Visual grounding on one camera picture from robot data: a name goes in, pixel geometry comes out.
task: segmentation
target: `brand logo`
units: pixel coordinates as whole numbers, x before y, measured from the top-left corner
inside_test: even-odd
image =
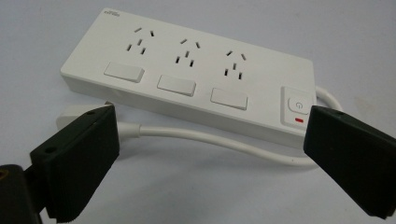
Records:
[[[116,17],[120,16],[120,14],[116,11],[105,11],[105,13]]]

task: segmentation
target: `power outlet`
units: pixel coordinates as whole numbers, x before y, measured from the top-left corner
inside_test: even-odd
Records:
[[[302,148],[313,65],[105,8],[61,69],[70,90]]]

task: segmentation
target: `power strip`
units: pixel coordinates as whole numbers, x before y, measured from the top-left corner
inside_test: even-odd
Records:
[[[105,8],[61,69],[71,91],[302,148],[312,62]]]

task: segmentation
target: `red indicator light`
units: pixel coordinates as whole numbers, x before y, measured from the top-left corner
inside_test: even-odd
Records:
[[[297,121],[297,122],[300,122],[300,123],[304,123],[304,120],[303,120],[303,119],[297,119],[297,118],[296,118],[296,121]]]

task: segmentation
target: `black plastic jaw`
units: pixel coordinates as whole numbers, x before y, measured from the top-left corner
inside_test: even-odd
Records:
[[[313,106],[304,152],[368,215],[393,215],[396,139],[343,112]]]
[[[36,217],[44,207],[57,222],[74,220],[119,152],[113,105],[80,116],[33,150],[32,166],[23,173],[16,165],[0,167],[3,172],[0,223],[41,223]],[[11,203],[3,202],[18,204],[24,210],[13,209]],[[30,222],[18,220],[24,212],[34,213]]]

